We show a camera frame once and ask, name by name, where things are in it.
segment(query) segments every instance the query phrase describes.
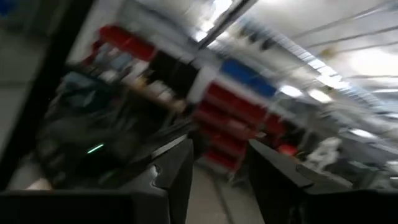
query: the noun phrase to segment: black frame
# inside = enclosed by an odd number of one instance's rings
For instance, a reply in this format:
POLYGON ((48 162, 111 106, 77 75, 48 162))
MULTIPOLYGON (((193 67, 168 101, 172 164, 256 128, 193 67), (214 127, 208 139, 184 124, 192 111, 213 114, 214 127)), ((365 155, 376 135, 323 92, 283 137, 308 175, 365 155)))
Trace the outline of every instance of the black frame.
POLYGON ((0 158, 0 189, 6 190, 19 161, 36 147, 36 132, 60 83, 70 49, 94 0, 71 0, 28 92, 0 158))

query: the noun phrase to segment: blue storage bin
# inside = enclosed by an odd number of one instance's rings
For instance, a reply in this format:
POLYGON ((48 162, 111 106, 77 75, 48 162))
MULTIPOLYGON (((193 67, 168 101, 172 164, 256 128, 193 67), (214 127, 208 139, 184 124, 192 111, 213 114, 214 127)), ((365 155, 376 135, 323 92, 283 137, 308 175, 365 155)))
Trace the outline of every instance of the blue storage bin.
POLYGON ((255 80, 253 80, 251 83, 251 88, 265 97, 272 97, 277 91, 276 88, 268 84, 266 79, 262 77, 257 77, 255 80))
POLYGON ((250 85, 257 76, 256 71, 235 59, 225 60, 221 66, 221 71, 246 85, 250 85))

